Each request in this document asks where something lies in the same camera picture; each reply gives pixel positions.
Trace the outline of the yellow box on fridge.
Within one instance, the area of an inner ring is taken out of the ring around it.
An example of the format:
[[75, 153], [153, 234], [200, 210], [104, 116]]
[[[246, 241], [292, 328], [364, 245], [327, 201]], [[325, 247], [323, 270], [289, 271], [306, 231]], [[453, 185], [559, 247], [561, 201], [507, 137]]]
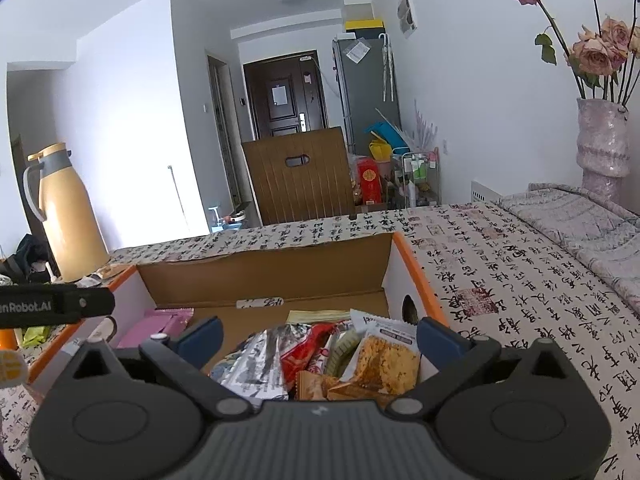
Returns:
[[382, 20], [376, 18], [346, 21], [345, 32], [353, 32], [357, 38], [375, 39], [384, 34], [385, 26]]

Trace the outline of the black bag on chair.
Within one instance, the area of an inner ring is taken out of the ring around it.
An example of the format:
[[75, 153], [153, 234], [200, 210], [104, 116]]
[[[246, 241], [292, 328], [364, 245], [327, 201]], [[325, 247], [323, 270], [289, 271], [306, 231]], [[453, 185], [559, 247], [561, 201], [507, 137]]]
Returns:
[[60, 276], [47, 242], [26, 234], [16, 252], [1, 261], [1, 275], [14, 284], [46, 284]]

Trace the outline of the calligraphy print tablecloth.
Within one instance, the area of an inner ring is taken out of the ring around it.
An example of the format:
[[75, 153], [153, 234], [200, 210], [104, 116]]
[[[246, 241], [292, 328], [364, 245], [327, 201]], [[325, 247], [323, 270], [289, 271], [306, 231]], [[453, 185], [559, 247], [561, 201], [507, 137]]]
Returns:
[[325, 218], [122, 248], [119, 263], [194, 260], [401, 232], [450, 326], [522, 348], [555, 340], [612, 427], [602, 479], [639, 474], [639, 219], [581, 188]]

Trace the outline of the wall electrical panel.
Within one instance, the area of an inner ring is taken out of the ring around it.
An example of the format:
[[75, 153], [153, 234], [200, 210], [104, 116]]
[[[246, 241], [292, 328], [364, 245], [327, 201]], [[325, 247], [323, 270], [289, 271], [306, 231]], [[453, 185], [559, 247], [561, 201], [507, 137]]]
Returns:
[[402, 34], [408, 38], [418, 28], [416, 17], [413, 13], [412, 0], [399, 0], [397, 6], [397, 18]]

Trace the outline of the red snack packet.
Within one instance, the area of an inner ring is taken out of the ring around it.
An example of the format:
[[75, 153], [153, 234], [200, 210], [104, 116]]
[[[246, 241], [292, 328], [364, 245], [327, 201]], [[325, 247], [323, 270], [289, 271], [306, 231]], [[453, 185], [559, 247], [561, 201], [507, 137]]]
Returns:
[[334, 327], [334, 323], [312, 324], [306, 335], [282, 354], [280, 362], [286, 390], [290, 391], [294, 387], [297, 373], [307, 367], [314, 354], [333, 333]]

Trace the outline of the small green snack packet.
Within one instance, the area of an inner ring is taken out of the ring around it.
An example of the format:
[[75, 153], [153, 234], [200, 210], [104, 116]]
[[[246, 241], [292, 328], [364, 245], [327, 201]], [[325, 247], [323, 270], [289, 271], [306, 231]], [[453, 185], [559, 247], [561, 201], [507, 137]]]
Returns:
[[49, 339], [51, 332], [51, 326], [25, 328], [22, 330], [22, 348], [32, 348], [44, 344]]

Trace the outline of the brown white cracker packet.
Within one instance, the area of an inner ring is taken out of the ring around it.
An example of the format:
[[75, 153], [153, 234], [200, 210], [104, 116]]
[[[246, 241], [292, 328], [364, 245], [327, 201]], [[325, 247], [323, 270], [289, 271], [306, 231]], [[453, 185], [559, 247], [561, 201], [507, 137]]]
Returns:
[[364, 329], [342, 381], [400, 396], [418, 382], [420, 362], [415, 325], [395, 320], [373, 321]]

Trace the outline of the red orange cardboard box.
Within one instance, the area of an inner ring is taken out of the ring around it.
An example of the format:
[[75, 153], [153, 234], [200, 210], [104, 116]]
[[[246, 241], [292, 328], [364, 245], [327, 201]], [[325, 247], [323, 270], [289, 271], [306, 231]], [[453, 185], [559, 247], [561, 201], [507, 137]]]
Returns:
[[402, 320], [405, 302], [412, 301], [419, 318], [447, 321], [399, 232], [192, 261], [128, 264], [108, 288], [116, 301], [112, 347], [153, 309], [190, 309], [194, 322], [219, 318], [224, 342], [201, 365], [203, 372], [251, 334], [284, 324], [292, 310], [355, 309]]

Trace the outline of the silver foil snack packet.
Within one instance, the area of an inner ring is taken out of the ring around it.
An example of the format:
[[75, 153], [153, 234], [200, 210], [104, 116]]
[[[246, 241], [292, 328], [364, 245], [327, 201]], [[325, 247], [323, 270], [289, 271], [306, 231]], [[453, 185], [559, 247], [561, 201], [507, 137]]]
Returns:
[[310, 324], [285, 324], [256, 333], [220, 360], [209, 377], [255, 406], [288, 400], [281, 358], [310, 331]]

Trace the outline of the yellow thermos jug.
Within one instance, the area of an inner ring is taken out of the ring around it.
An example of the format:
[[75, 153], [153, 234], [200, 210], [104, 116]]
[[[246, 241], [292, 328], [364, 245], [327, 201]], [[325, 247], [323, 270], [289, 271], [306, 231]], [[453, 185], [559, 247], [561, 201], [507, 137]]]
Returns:
[[76, 282], [108, 261], [89, 194], [63, 142], [27, 157], [26, 202], [42, 223], [61, 278]]

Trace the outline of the pink snack packet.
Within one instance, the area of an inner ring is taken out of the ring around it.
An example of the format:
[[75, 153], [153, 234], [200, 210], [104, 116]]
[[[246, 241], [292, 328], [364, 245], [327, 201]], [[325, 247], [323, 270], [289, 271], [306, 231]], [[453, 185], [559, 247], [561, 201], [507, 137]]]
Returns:
[[137, 347], [154, 334], [177, 337], [186, 330], [193, 315], [193, 309], [147, 310], [139, 321], [126, 330], [119, 339], [117, 348]]

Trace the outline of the dried pink roses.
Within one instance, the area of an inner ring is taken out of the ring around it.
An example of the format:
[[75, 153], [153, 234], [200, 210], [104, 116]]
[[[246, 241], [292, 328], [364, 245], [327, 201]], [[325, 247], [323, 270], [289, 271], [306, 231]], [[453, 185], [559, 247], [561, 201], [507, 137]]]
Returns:
[[630, 24], [602, 14], [598, 0], [591, 0], [596, 28], [582, 26], [572, 44], [542, 0], [514, 1], [521, 6], [536, 6], [544, 14], [548, 26], [535, 38], [541, 61], [556, 65], [559, 58], [564, 58], [580, 98], [627, 107], [639, 84], [639, 0], [632, 5]]

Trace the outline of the metal storage cart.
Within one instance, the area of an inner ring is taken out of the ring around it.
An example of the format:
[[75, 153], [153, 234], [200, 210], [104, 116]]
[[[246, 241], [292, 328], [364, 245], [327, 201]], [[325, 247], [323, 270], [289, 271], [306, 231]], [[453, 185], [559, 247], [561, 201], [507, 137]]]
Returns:
[[393, 150], [390, 161], [396, 209], [431, 207], [442, 203], [438, 148], [428, 153]]

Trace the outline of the wooden chair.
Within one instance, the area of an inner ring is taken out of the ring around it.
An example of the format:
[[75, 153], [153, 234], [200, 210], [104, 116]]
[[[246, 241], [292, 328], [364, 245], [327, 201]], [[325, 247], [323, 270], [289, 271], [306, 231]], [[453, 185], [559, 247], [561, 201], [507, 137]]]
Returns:
[[340, 128], [245, 142], [243, 151], [265, 226], [355, 213]]

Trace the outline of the dark brown door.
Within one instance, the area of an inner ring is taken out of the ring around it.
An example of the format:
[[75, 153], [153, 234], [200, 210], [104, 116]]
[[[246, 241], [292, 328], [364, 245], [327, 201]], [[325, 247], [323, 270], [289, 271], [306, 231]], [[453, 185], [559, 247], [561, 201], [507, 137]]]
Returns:
[[243, 66], [256, 139], [326, 128], [326, 103], [316, 51]]

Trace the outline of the grey refrigerator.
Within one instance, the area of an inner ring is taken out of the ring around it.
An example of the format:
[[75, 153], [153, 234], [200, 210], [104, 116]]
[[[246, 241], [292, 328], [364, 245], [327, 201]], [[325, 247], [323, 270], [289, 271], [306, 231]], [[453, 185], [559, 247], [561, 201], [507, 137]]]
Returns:
[[384, 118], [401, 125], [398, 96], [383, 100], [383, 40], [334, 39], [332, 41], [338, 90], [342, 101], [348, 150], [370, 154], [370, 127]]

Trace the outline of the pink ribbed vase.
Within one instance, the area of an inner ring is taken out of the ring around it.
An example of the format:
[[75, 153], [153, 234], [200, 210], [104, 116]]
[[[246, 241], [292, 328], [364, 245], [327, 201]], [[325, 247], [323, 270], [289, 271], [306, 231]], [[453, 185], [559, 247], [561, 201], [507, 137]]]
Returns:
[[578, 99], [576, 162], [582, 187], [614, 203], [630, 174], [628, 110], [608, 100]]

